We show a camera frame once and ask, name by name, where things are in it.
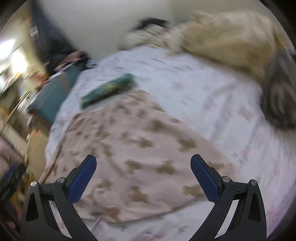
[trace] white bedsheet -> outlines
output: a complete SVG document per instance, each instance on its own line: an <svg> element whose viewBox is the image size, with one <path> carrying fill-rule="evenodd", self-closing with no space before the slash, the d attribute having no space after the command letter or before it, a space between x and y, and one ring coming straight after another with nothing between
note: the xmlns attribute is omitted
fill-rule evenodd
<svg viewBox="0 0 296 241"><path fill-rule="evenodd" d="M269 235L296 193L295 132L276 131L266 122L259 107L261 90L252 79L186 53L168 57L164 49L142 46L119 51L95 69L82 72L51 128L47 163L71 119L81 112L80 98L127 72L136 76L138 88L150 93L170 115L211 140L231 160L238 170L235 181L258 181ZM100 109L114 98L84 111ZM198 201L177 212L132 223L107 224L99 216L85 223L99 240L186 241L212 207L210 202ZM231 215L226 219L219 234L226 231Z"/></svg>

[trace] fluffy blanket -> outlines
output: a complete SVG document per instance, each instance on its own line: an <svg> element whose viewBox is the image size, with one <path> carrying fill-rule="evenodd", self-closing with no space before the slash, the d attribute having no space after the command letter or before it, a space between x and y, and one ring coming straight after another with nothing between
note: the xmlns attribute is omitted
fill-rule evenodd
<svg viewBox="0 0 296 241"><path fill-rule="evenodd" d="M279 24L249 10L208 14L195 11L191 20L151 40L170 54L185 50L243 69L258 80L279 49L291 47Z"/></svg>
<svg viewBox="0 0 296 241"><path fill-rule="evenodd" d="M77 115L40 182L66 177L92 154L97 169L74 204L78 214L102 214L114 223L138 220L205 198L190 169L197 153L221 175L234 176L211 143L138 90L99 111Z"/></svg>

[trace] pink blanket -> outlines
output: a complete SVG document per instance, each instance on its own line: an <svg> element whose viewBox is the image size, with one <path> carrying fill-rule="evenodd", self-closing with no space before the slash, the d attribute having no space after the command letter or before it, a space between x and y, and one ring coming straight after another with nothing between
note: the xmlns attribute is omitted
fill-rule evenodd
<svg viewBox="0 0 296 241"><path fill-rule="evenodd" d="M194 154L221 175L235 173L211 143L141 90L102 110L77 115L40 182L66 177L88 154L97 158L97 169L74 206L82 218L102 214L114 223L175 211L204 199L190 169Z"/></svg>

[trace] white wall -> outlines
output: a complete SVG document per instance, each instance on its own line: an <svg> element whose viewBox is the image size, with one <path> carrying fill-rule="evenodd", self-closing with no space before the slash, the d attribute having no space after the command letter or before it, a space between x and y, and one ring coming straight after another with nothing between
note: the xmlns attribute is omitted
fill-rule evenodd
<svg viewBox="0 0 296 241"><path fill-rule="evenodd" d="M236 9L249 9L264 14L278 23L276 17L259 0L170 0L176 22L188 18L195 9L208 13L225 12Z"/></svg>
<svg viewBox="0 0 296 241"><path fill-rule="evenodd" d="M117 51L119 38L144 17L173 21L168 0L40 0L50 19L93 58Z"/></svg>
<svg viewBox="0 0 296 241"><path fill-rule="evenodd" d="M60 27L75 47L93 58L117 51L120 37L144 17L166 19L173 25L190 12L209 13L250 9L274 15L259 0L39 0L47 16Z"/></svg>

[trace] blue gripper pad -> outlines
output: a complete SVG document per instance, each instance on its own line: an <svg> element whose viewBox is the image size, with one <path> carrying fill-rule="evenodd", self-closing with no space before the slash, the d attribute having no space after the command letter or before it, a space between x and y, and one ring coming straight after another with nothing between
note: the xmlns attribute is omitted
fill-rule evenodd
<svg viewBox="0 0 296 241"><path fill-rule="evenodd" d="M94 156L91 156L69 187L68 202L71 205L80 200L95 170L96 158Z"/></svg>
<svg viewBox="0 0 296 241"><path fill-rule="evenodd" d="M219 187L209 172L206 170L206 168L211 167L206 164L200 155L192 156L190 166L207 199L210 202L217 204L220 199Z"/></svg>

